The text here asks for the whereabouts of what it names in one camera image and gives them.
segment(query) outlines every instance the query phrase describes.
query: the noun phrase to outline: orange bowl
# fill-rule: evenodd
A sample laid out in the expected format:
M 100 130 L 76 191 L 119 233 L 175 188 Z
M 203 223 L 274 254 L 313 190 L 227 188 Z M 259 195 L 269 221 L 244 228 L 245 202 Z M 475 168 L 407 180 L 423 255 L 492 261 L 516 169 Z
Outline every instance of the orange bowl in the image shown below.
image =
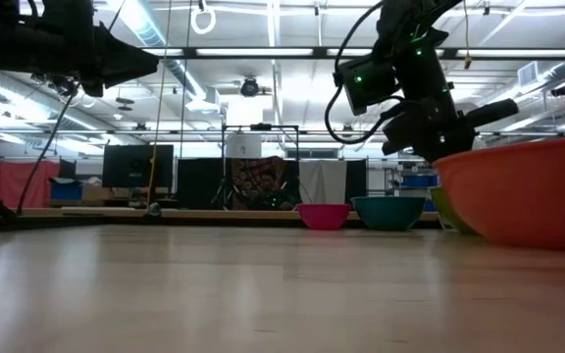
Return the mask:
M 488 240 L 565 250 L 565 138 L 435 162 L 455 211 Z

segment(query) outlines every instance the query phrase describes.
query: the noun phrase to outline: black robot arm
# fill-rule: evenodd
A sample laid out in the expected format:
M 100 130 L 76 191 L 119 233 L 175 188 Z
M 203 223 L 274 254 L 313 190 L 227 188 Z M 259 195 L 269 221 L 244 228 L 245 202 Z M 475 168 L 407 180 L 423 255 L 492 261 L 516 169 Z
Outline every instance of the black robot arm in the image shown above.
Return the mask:
M 383 8 L 377 23 L 379 39 L 372 54 L 338 65 L 335 82 L 338 92 L 345 88 L 354 115 L 366 113 L 368 106 L 387 99 L 396 99 L 398 103 L 381 114 L 370 133 L 355 141 L 336 136 L 330 127 L 328 109 L 327 128 L 335 140 L 347 144 L 363 142 L 389 121 L 384 127 L 388 138 L 383 148 L 386 155 L 413 147 L 416 154 L 434 162 L 471 150 L 476 127 L 518 113 L 512 100 L 484 106 L 468 115 L 456 111 L 450 94 L 452 84 L 446 82 L 436 51 L 448 33 L 432 25 L 460 2 L 384 0 L 377 4 Z M 402 97 L 393 96 L 400 89 Z
M 73 77 L 84 92 L 101 97 L 108 88 L 153 74 L 159 59 L 93 25 L 91 0 L 43 0 L 42 16 L 20 14 L 19 0 L 0 0 L 0 70 Z

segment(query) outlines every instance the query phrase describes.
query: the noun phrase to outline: black panel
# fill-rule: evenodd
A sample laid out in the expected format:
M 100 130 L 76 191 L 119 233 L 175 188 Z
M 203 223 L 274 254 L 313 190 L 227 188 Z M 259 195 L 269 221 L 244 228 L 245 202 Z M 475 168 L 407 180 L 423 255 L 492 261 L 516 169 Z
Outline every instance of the black panel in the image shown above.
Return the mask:
M 106 146 L 103 187 L 147 187 L 152 170 L 154 146 Z M 171 187 L 174 174 L 174 146 L 157 146 L 156 186 Z
M 224 177 L 223 163 L 219 158 L 178 161 L 176 197 L 181 208 L 189 210 L 221 208 L 219 203 L 214 201 Z
M 353 197 L 368 195 L 368 169 L 366 161 L 348 162 L 345 178 L 345 201 L 352 204 Z

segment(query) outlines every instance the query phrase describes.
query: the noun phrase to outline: metal frame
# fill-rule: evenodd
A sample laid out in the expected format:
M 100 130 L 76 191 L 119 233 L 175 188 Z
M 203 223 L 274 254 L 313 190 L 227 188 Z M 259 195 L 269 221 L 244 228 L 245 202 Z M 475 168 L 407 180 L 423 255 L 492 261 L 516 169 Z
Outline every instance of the metal frame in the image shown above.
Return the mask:
M 140 47 L 143 50 L 160 49 Z M 443 61 L 463 61 L 465 56 L 463 53 L 468 48 L 466 47 L 438 47 L 437 55 Z M 214 51 L 219 51 L 219 54 L 210 54 Z M 237 52 L 237 54 L 222 54 L 229 50 Z M 288 50 L 297 50 L 301 54 L 289 53 Z M 177 53 L 168 55 L 167 59 L 176 60 L 241 60 L 241 59 L 267 59 L 267 60 L 328 60 L 334 59 L 338 47 L 312 47 L 312 46 L 294 46 L 294 47 L 169 47 L 168 52 Z M 489 48 L 489 47 L 476 47 L 470 48 L 471 52 L 476 52 L 473 55 L 475 61 L 565 61 L 565 48 Z M 498 52 L 505 51 L 503 55 L 498 55 Z M 348 47 L 341 56 L 341 59 L 354 59 L 363 56 L 365 53 L 372 52 L 372 47 Z

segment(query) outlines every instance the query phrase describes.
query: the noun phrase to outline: monitor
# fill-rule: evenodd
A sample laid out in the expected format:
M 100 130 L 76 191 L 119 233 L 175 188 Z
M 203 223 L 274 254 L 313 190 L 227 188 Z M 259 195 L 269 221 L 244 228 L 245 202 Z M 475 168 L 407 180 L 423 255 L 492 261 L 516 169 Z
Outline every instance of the monitor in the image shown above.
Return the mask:
M 148 187 L 154 146 L 106 146 L 103 187 Z M 156 187 L 171 187 L 174 179 L 174 146 L 157 146 Z

